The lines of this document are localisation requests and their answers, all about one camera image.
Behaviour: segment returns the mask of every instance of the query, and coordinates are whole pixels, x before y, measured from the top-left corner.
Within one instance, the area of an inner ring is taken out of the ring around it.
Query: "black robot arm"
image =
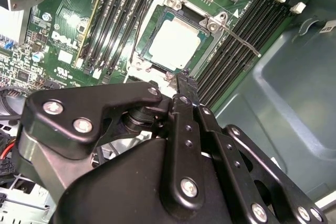
[[[221,129],[192,79],[172,85],[172,99],[146,82],[27,99],[14,158],[58,203],[51,223],[327,223],[241,129]],[[92,168],[97,146],[141,131],[153,137]]]

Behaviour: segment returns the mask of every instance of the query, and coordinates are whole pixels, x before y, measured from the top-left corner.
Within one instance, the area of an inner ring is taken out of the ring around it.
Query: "silver screw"
[[[158,95],[158,92],[156,91],[155,88],[150,88],[150,89],[148,89],[148,91],[153,95]]]
[[[85,118],[79,118],[75,120],[73,124],[75,130],[78,132],[88,133],[92,131],[92,123]]]
[[[315,209],[310,208],[311,213],[319,220],[319,222],[323,222],[322,217],[320,216],[319,212],[317,212]]]
[[[239,130],[238,129],[236,129],[236,128],[232,128],[232,131],[233,131],[233,133],[235,134],[235,135],[237,135],[237,136],[239,136],[240,135],[240,132],[239,132]]]
[[[298,207],[298,211],[299,211],[300,216],[301,216],[304,220],[306,220],[306,221],[310,221],[309,214],[308,214],[308,212],[307,212],[303,207]]]
[[[186,97],[180,97],[180,100],[184,103],[188,103],[188,99]]]
[[[207,115],[210,115],[210,114],[211,114],[211,112],[210,112],[210,110],[209,110],[208,108],[203,108],[203,111],[204,111],[204,113],[207,114]]]
[[[267,221],[267,215],[265,210],[261,207],[261,205],[257,203],[253,203],[252,206],[252,212],[256,216],[256,218],[261,221],[261,222],[266,222]]]
[[[58,102],[46,102],[43,104],[43,110],[50,115],[58,115],[62,113],[63,106]]]
[[[181,189],[183,193],[188,197],[193,198],[197,195],[197,187],[195,183],[188,178],[184,178],[181,180]]]

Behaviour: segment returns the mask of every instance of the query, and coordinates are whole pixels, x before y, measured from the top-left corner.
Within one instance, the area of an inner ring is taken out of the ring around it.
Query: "capacitor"
[[[33,62],[39,63],[44,59],[44,53],[43,52],[35,52],[35,53],[33,53],[31,58],[32,58]]]
[[[50,22],[52,21],[52,16],[50,13],[43,13],[42,14],[42,19],[46,22]]]

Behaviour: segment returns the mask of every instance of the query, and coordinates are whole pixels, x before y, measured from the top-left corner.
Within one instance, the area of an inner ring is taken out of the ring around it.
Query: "red wire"
[[[5,157],[7,156],[7,154],[11,151],[11,149],[13,148],[15,143],[10,144],[9,146],[7,146],[4,151],[1,153],[0,159],[5,159]]]

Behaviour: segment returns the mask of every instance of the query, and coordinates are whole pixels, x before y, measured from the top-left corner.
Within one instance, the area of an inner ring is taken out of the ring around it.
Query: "motherboard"
[[[1,86],[143,80],[173,93],[170,81],[184,71],[199,83],[201,102],[216,107],[309,0],[20,1],[0,12],[4,23],[24,12],[0,28]],[[11,36],[15,29],[23,40]]]

